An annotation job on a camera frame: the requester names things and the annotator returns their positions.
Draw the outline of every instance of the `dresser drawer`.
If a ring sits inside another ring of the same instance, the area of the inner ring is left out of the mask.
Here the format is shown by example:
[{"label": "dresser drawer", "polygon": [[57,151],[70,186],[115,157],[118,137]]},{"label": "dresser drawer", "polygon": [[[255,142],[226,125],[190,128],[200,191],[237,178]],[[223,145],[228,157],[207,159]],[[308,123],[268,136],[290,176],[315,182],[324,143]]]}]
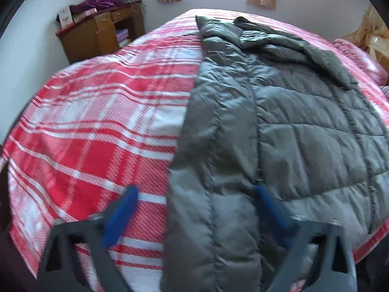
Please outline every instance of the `dresser drawer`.
[{"label": "dresser drawer", "polygon": [[127,9],[120,9],[114,12],[111,12],[112,14],[112,21],[119,22],[121,20],[124,20],[125,18],[129,17],[130,13]]},{"label": "dresser drawer", "polygon": [[111,20],[111,13],[107,12],[107,13],[102,13],[100,15],[97,15],[95,17],[95,23],[96,23],[96,27],[97,27],[98,32],[103,31],[107,27],[112,26],[113,23]]}]

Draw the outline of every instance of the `bed sheet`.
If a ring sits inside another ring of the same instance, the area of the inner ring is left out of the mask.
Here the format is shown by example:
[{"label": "bed sheet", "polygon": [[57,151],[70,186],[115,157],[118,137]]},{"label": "bed sheet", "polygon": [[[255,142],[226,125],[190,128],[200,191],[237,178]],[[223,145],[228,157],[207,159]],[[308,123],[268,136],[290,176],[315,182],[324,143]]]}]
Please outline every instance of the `bed sheet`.
[{"label": "bed sheet", "polygon": [[[11,131],[0,159],[9,162],[11,237],[35,275],[54,219],[67,222],[104,210],[129,184],[137,211],[110,254],[135,292],[159,291],[168,165],[202,60],[195,15],[251,21],[301,36],[337,54],[389,126],[389,103],[374,81],[318,35],[234,11],[194,9],[138,38],[116,54],[56,73]],[[354,251],[366,256],[388,234],[386,222]],[[80,248],[94,290],[98,280]]]}]

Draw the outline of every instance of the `purple cloth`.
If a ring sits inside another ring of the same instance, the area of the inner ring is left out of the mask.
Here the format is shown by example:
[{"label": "purple cloth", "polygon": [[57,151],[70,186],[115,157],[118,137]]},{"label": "purple cloth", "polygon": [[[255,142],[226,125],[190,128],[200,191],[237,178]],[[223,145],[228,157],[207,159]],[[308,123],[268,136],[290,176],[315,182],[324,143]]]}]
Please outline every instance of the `purple cloth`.
[{"label": "purple cloth", "polygon": [[125,6],[126,2],[124,0],[85,0],[77,5],[69,5],[72,13],[82,13],[93,8],[96,8],[99,12],[109,8]]},{"label": "purple cloth", "polygon": [[116,38],[119,43],[128,38],[128,36],[128,28],[116,30]]}]

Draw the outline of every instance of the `purple fabric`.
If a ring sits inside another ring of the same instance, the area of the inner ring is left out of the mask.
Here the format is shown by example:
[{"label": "purple fabric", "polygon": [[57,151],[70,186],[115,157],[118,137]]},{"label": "purple fabric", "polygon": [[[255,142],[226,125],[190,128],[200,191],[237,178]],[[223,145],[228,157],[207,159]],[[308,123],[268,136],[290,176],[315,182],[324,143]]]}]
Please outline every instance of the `purple fabric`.
[{"label": "purple fabric", "polygon": [[99,12],[109,8],[121,8],[124,6],[126,6],[124,0],[85,0],[80,4],[70,5],[69,7],[72,13],[82,13],[93,8],[96,8]]}]

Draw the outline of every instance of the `folded clothes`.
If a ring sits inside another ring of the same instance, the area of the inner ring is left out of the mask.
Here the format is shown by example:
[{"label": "folded clothes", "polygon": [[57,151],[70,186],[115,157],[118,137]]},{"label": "folded clothes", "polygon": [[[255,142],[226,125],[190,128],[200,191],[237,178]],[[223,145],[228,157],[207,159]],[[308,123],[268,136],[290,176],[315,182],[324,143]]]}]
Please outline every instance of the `folded clothes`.
[{"label": "folded clothes", "polygon": [[78,22],[81,22],[83,19],[85,19],[86,17],[94,14],[94,13],[97,13],[97,10],[96,8],[93,8],[93,9],[89,9],[85,12],[82,12],[81,14],[74,14],[73,15],[73,20],[75,23],[78,23]]},{"label": "folded clothes", "polygon": [[116,38],[119,43],[125,40],[126,38],[128,38],[128,36],[129,36],[128,29],[125,28],[125,29],[116,30]]},{"label": "folded clothes", "polygon": [[124,46],[126,46],[127,44],[131,43],[131,40],[126,38],[125,40],[122,40],[120,43],[119,43],[119,48],[123,48]]},{"label": "folded clothes", "polygon": [[121,8],[125,5],[126,2],[124,0],[85,0],[77,5],[69,5],[69,7],[72,13],[82,13],[91,8],[96,8],[99,12],[116,6]]}]

